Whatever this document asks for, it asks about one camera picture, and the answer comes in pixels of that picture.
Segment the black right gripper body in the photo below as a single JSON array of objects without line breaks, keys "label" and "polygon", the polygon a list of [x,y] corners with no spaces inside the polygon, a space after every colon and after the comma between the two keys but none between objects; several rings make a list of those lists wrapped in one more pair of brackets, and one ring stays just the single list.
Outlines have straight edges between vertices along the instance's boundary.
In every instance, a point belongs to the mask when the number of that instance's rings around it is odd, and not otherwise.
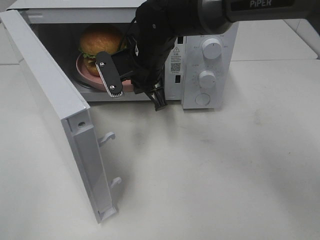
[{"label": "black right gripper body", "polygon": [[163,78],[177,34],[169,17],[168,0],[147,0],[135,12],[138,34],[130,34],[128,48],[113,54],[121,78],[129,78],[136,94],[146,93]]}]

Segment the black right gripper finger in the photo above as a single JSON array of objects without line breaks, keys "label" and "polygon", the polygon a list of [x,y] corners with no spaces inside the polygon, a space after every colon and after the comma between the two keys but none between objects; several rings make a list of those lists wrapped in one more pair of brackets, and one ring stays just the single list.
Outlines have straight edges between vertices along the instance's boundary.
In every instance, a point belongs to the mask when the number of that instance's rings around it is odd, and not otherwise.
[{"label": "black right gripper finger", "polygon": [[160,83],[157,83],[153,88],[146,91],[146,95],[153,102],[156,112],[167,106],[165,89]]},{"label": "black right gripper finger", "polygon": [[112,56],[105,51],[100,51],[95,59],[96,68],[108,95],[111,98],[121,97],[123,85]]}]

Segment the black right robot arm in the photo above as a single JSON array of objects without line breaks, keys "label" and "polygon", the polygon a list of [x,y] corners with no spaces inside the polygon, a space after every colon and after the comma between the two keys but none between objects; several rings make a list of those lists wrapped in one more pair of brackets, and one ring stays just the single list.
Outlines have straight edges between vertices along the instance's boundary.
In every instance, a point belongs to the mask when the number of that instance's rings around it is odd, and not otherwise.
[{"label": "black right robot arm", "polygon": [[115,54],[101,51],[96,67],[108,95],[123,94],[123,80],[132,80],[138,93],[166,106],[163,69],[180,36],[219,35],[239,21],[306,19],[320,29],[317,0],[147,0],[135,12],[137,37],[128,36],[128,48]]}]

